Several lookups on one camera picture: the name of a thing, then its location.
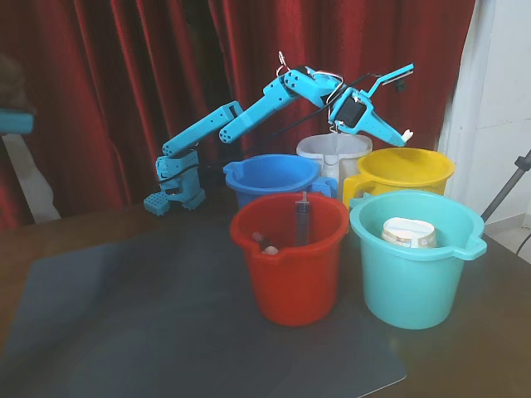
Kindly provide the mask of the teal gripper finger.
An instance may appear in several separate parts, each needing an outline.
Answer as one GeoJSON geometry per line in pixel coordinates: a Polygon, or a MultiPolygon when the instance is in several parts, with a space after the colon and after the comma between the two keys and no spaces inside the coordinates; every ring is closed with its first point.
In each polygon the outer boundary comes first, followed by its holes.
{"type": "Polygon", "coordinates": [[[365,131],[383,142],[406,142],[407,131],[399,133],[372,109],[366,121],[365,131]]]}
{"type": "Polygon", "coordinates": [[[357,128],[359,131],[369,133],[392,146],[403,147],[405,145],[405,141],[399,132],[386,122],[364,121],[360,122],[357,128]]]}

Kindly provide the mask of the teal gripper body black motor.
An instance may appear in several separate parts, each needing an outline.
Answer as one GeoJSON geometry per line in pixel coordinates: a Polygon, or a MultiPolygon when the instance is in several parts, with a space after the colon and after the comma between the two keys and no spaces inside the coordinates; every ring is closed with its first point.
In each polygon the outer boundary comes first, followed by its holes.
{"type": "Polygon", "coordinates": [[[369,93],[348,87],[334,102],[330,124],[344,133],[373,133],[372,111],[369,93]]]}

